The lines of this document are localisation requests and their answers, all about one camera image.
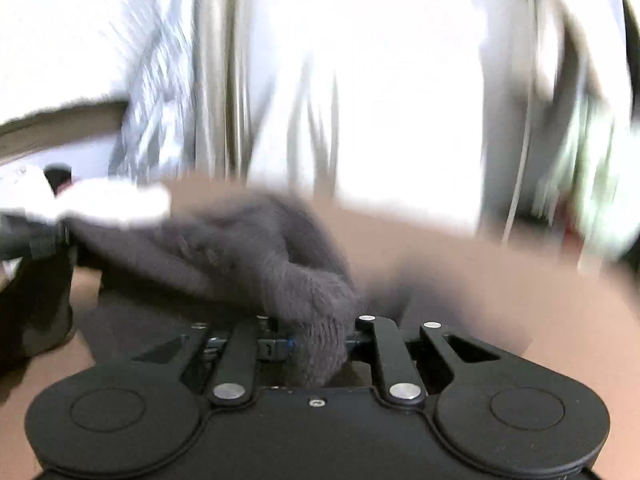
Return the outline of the dark grey knitted sweater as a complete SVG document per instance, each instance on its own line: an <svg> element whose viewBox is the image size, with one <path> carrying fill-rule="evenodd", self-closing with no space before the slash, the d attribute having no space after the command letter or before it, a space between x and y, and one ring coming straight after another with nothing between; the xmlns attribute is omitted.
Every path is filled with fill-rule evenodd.
<svg viewBox="0 0 640 480"><path fill-rule="evenodd" d="M288 385L352 379L346 340L362 299L329 235L296 200L254 195L131 228L76 218L9 222L51 251L24 258L2 289L3 374L70 336L72 274L84 266L102 278L98 304L79 324L99 362L131 356L191 323L230 330L263 315L292 338Z"/></svg>

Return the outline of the white garment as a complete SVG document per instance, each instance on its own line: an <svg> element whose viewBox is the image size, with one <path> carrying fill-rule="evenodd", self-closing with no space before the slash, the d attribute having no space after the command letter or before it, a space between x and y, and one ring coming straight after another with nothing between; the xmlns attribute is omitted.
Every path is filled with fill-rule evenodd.
<svg viewBox="0 0 640 480"><path fill-rule="evenodd" d="M161 184L90 178L54 192L43 170L34 166L3 170L0 198L4 214L45 224L80 219L97 226L130 228L163 220L171 210L170 192Z"/></svg>

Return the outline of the silver foil sheet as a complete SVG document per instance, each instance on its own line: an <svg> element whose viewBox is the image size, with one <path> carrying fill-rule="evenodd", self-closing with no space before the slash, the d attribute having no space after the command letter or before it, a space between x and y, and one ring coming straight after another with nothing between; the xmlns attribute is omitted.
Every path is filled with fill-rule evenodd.
<svg viewBox="0 0 640 480"><path fill-rule="evenodd" d="M154 25L134 73L110 174L146 183L180 177L195 162L198 0L154 0Z"/></svg>

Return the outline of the brown table cloth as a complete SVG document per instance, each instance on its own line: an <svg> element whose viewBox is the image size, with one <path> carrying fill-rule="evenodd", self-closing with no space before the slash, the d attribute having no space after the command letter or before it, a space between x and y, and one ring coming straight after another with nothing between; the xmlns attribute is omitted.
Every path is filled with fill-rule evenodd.
<svg viewBox="0 0 640 480"><path fill-rule="evenodd" d="M608 479L639 474L639 298L623 271L579 271L523 232L501 247L439 228L318 203L360 280L410 261L491 342L525 342L525 356L602 396L612 431L597 461Z"/></svg>

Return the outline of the pale green patterned cloth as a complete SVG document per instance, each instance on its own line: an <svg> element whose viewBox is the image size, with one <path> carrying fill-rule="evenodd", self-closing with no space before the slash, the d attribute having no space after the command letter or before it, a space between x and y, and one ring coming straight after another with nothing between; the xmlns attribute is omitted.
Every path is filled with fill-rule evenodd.
<svg viewBox="0 0 640 480"><path fill-rule="evenodd" d="M639 235L639 122L622 119L586 94L574 106L551 169L539 181L534 211L547 219L559 206L587 252L614 260Z"/></svg>

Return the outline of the white curtain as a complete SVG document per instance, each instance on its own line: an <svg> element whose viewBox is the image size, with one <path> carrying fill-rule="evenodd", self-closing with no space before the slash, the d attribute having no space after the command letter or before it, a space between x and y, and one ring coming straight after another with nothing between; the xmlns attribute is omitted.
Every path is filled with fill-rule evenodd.
<svg viewBox="0 0 640 480"><path fill-rule="evenodd" d="M474 233L494 99L491 21L536 41L535 0L195 0L194 167Z"/></svg>

